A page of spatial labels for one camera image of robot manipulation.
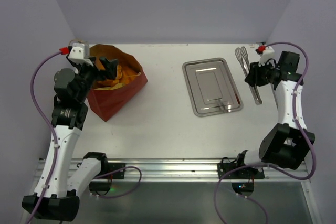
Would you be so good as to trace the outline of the steel tongs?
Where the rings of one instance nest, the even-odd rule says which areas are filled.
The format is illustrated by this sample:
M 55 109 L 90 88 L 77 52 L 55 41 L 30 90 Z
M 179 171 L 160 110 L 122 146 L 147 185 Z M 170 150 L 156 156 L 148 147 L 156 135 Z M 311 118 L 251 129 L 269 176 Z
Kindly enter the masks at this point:
M 262 105 L 262 99 L 260 97 L 260 94 L 258 92 L 257 87 L 255 86 L 255 83 L 252 81 L 251 79 L 251 75 L 250 75 L 250 62 L 249 62 L 249 56 L 248 56 L 248 52 L 245 46 L 242 47 L 237 47 L 235 49 L 235 56 L 236 59 L 238 60 L 243 73 L 245 75 L 245 77 L 247 78 L 247 83 L 249 85 L 251 94 L 254 98 L 254 102 L 256 105 Z

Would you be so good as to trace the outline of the red paper bag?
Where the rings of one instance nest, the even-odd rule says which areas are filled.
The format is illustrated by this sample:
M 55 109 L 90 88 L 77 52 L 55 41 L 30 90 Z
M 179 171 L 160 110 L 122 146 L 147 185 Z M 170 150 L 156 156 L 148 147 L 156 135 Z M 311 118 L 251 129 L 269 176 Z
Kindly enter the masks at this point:
M 119 63 L 125 60 L 136 60 L 134 56 L 112 45 L 97 44 L 92 46 L 90 54 L 96 58 L 97 67 L 100 57 L 106 57 L 108 60 L 118 59 Z M 142 66 L 140 70 L 140 75 L 131 84 L 122 88 L 113 90 L 92 88 L 88 95 L 88 103 L 91 110 L 103 121 L 108 121 L 147 84 L 148 79 Z

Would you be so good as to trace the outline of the round orange fake bun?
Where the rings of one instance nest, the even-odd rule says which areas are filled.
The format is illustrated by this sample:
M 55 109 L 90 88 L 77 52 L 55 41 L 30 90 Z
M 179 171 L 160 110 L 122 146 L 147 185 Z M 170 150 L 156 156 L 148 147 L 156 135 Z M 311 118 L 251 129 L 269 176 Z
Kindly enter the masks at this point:
M 136 60 L 125 60 L 118 64 L 115 80 L 97 81 L 93 88 L 97 90 L 113 90 L 131 84 L 141 72 L 141 65 Z

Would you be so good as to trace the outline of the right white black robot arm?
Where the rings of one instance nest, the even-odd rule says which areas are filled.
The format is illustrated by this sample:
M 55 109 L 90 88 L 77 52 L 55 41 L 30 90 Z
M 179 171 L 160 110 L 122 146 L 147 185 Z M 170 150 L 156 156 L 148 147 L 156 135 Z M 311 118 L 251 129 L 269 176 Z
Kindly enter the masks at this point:
M 238 155 L 234 172 L 240 178 L 252 173 L 252 165 L 272 164 L 295 170 L 315 141 L 315 135 L 307 130 L 303 119 L 303 80 L 297 73 L 299 54 L 283 51 L 275 61 L 271 47 L 260 46 L 256 53 L 260 60 L 250 63 L 245 82 L 253 89 L 266 85 L 273 87 L 278 122 L 262 140 L 259 149 L 244 150 Z

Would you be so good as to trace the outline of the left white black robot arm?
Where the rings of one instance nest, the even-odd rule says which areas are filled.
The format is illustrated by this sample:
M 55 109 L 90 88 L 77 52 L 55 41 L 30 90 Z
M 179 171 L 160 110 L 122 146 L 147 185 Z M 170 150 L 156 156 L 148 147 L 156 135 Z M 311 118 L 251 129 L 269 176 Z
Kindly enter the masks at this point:
M 80 196 L 91 181 L 104 178 L 109 172 L 105 153 L 87 153 L 71 176 L 68 172 L 73 152 L 87 116 L 85 100 L 96 81 L 117 77 L 118 60 L 101 57 L 103 69 L 89 59 L 71 64 L 75 70 L 63 68 L 54 75 L 54 109 L 50 120 L 50 146 L 42 175 L 32 195 L 24 196 L 22 207 L 33 218 L 73 221 L 76 217 Z

